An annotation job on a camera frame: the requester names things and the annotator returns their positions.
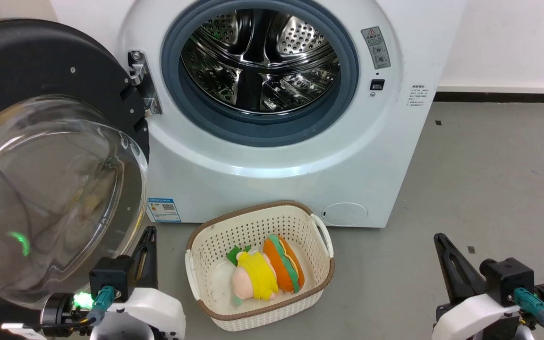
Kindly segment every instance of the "basket bottom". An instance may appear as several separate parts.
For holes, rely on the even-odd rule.
[[[213,284],[209,286],[210,292],[208,292],[210,301],[205,301],[205,304],[207,304],[211,310],[221,315],[239,314],[271,306],[315,288],[317,282],[315,282],[314,270],[311,263],[308,261],[308,257],[304,250],[295,241],[287,239],[287,243],[289,243],[289,246],[293,249],[297,260],[304,271],[305,282],[299,293],[288,293],[279,289],[274,300],[246,299],[243,301],[242,305],[237,306],[233,301],[234,289],[231,283],[232,274],[236,267],[232,262],[224,258],[213,264],[214,269],[211,271],[211,276],[208,278],[210,282],[213,282]],[[255,251],[261,252],[262,246],[254,247],[251,249],[250,253]]]

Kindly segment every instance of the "floor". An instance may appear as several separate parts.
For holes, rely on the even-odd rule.
[[[183,304],[187,339],[427,339],[448,302],[437,232],[476,268],[514,257],[544,282],[544,105],[435,103],[387,228],[330,228],[336,270],[319,302],[259,329],[222,331],[201,312],[184,269],[195,226],[158,226],[160,289]]]

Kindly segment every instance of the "black baseboard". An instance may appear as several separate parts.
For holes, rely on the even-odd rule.
[[[434,102],[544,103],[544,93],[436,92]]]

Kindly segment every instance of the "open round door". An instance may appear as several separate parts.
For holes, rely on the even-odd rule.
[[[0,21],[0,299],[41,308],[131,250],[149,148],[128,80],[73,28]]]

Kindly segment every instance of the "white plastic basket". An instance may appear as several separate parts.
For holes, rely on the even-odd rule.
[[[304,270],[299,293],[279,291],[273,301],[232,301],[235,266],[225,257],[235,246],[261,251],[270,234],[283,236]],[[186,273],[201,309],[226,331],[243,331],[273,323],[311,307],[333,278],[331,237],[322,220],[305,205],[283,201],[229,213],[202,224],[186,250]]]

